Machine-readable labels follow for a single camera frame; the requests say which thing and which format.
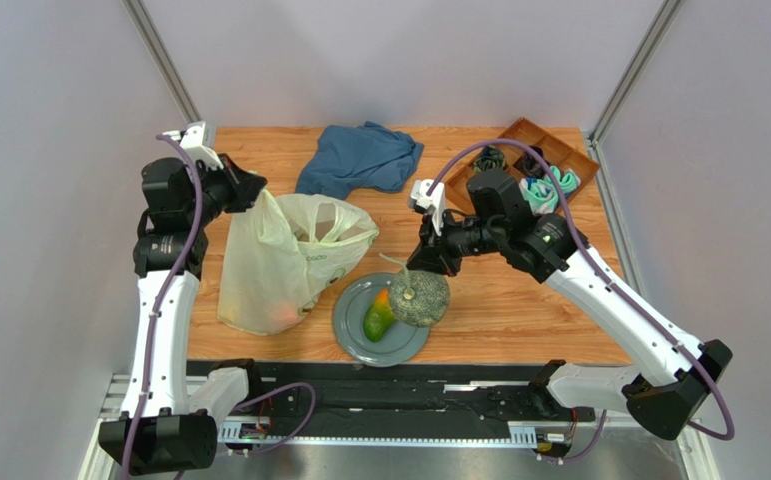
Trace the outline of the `fake netted melon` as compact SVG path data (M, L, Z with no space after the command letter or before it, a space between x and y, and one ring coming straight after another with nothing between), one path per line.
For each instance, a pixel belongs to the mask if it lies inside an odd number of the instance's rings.
M415 328L438 324L451 302L451 290L446 278L422 270L410 270L405 261L382 253L379 256L399 266L387 288L388 305L395 319Z

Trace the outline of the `translucent pale green plastic bag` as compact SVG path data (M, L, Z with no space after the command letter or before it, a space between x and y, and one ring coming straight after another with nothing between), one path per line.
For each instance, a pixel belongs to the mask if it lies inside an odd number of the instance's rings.
M321 293L350 273L379 235L363 209L324 195L263 191L232 217L218 297L218 319L254 335L273 335L275 303L304 314Z

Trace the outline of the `fake green orange mango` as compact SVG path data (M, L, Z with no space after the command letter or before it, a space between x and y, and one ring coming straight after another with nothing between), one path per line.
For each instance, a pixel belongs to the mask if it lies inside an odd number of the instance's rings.
M362 323L365 337L371 342L379 342L395 322L389 304L389 292L381 290L368 307Z

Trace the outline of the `grey round plate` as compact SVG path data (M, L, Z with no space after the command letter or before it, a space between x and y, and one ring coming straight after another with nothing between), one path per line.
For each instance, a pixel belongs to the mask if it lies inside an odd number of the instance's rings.
M409 326L393 318L386 294L392 273L374 273L352 281L332 311L337 342L355 360L373 367L409 361L425 346L429 328Z

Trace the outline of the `fake orange fruit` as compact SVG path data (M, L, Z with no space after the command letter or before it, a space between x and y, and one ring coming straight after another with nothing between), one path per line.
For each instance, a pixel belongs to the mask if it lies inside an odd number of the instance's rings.
M290 328L296 325L304 314L299 314L299 309L288 302L275 303L271 307L270 318L273 324L280 329Z

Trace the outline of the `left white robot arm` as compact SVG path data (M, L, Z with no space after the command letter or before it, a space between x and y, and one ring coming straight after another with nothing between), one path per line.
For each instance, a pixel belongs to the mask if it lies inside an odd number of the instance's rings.
M118 419L99 430L100 447L125 477L205 469L233 409L260 383L250 359L223 361L189 394L187 345L208 239L223 213L253 207L267 181L226 154L198 160L196 173L176 158L142 169L147 207L133 251L140 295L130 383Z

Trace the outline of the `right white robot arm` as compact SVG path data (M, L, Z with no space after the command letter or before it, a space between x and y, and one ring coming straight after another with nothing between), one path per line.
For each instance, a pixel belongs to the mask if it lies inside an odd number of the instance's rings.
M504 171L481 172L468 189L474 212L457 221L445 207L443 184L413 184L408 205L423 220L409 269L454 276L465 257L500 254L570 300L632 361L623 367L550 361L531 382L540 400L559 408L627 412L653 435L676 439L715 394L732 351L673 325L612 271L568 218L535 215Z

